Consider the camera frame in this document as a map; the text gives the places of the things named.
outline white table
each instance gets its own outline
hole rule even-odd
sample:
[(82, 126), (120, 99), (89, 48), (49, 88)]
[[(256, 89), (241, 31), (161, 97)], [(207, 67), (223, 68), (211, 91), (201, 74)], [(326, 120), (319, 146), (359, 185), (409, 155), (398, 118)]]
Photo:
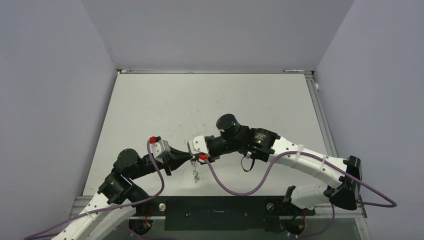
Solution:
[[(241, 125), (264, 128), (288, 140), (327, 154), (313, 101), (303, 74), (119, 74), (90, 168), (83, 195), (92, 196), (111, 172), (119, 152), (135, 149), (147, 154), (150, 136), (161, 136), (178, 150), (187, 151), (195, 136), (218, 136), (217, 119), (235, 115)], [(239, 153), (213, 163), (221, 181), (236, 192), (252, 190), (268, 163), (260, 160), (243, 172)], [(245, 168), (249, 161), (243, 162)], [(163, 196), (227, 196), (206, 165), (198, 166), (195, 183), (189, 162), (166, 176)], [(287, 187), (306, 185), (313, 177), (275, 165), (255, 195), (284, 195)], [(161, 182), (153, 173), (134, 181), (148, 194)]]

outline metal bolt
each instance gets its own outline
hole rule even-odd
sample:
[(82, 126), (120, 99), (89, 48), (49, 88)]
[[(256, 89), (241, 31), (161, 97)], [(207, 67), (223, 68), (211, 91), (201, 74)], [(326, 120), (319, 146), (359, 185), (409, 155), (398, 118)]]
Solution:
[(270, 202), (266, 205), (266, 209), (271, 210), (274, 208), (274, 203)]
[(159, 204), (159, 211), (163, 212), (167, 209), (167, 206), (165, 205), (165, 203), (161, 203)]

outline black strap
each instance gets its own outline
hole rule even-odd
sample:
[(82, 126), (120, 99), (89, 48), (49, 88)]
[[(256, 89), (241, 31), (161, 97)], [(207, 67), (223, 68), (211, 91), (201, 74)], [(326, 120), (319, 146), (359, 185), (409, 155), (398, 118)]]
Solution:
[(243, 169), (243, 171), (245, 173), (250, 172), (252, 170), (253, 166), (255, 165), (255, 160), (252, 159), (252, 165), (250, 166), (249, 170), (246, 170), (245, 167), (243, 166), (243, 159), (245, 159), (245, 156), (240, 161), (241, 168)]

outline white tabletop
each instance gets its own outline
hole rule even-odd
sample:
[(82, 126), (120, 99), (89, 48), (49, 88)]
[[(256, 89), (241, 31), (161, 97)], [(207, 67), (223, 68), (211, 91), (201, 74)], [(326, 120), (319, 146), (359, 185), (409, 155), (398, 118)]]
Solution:
[[(151, 136), (161, 136), (187, 152), (193, 137), (219, 136), (217, 119), (234, 114), (241, 125), (276, 132), (289, 141), (326, 154), (317, 115), (303, 74), (119, 74), (104, 120), (83, 195), (92, 196), (111, 172), (119, 152), (135, 149), (142, 157)], [(242, 155), (223, 155), (213, 163), (221, 181), (236, 192), (252, 190), (268, 163), (260, 160), (243, 172)], [(249, 161), (244, 161), (245, 168)], [(206, 165), (186, 162), (166, 176), (163, 196), (227, 196)], [(156, 173), (135, 179), (148, 194), (161, 186)], [(265, 184), (254, 195), (284, 195), (292, 185), (316, 179), (286, 166), (274, 165)]]

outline gray wall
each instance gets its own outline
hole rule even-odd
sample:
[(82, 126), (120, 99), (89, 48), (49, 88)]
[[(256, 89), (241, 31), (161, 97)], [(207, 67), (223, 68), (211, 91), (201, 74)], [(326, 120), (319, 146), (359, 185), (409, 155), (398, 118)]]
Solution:
[(0, 239), (69, 215), (116, 78), (79, 0), (0, 3)]
[(315, 70), (353, 0), (82, 0), (123, 69)]
[(423, 23), (422, 0), (356, 0), (315, 73), (339, 156), (398, 202), (366, 208), (375, 240), (423, 239)]

